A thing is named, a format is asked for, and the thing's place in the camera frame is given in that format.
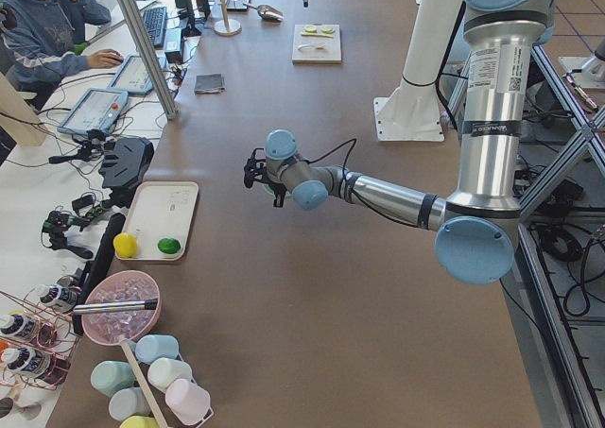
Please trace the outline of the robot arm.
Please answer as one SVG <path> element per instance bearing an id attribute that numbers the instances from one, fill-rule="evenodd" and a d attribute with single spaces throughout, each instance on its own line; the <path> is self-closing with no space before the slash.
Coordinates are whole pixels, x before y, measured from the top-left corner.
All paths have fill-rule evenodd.
<path id="1" fill-rule="evenodd" d="M 520 206 L 513 180 L 532 46 L 553 27 L 555 0 L 458 0 L 465 13 L 470 67 L 460 126 L 458 186 L 447 198 L 348 170 L 314 167 L 291 132 L 272 131 L 261 163 L 245 182 L 261 182 L 281 206 L 285 196 L 311 210 L 328 197 L 362 204 L 385 218 L 436 233 L 441 266 L 456 279 L 487 284 L 511 269 Z"/>

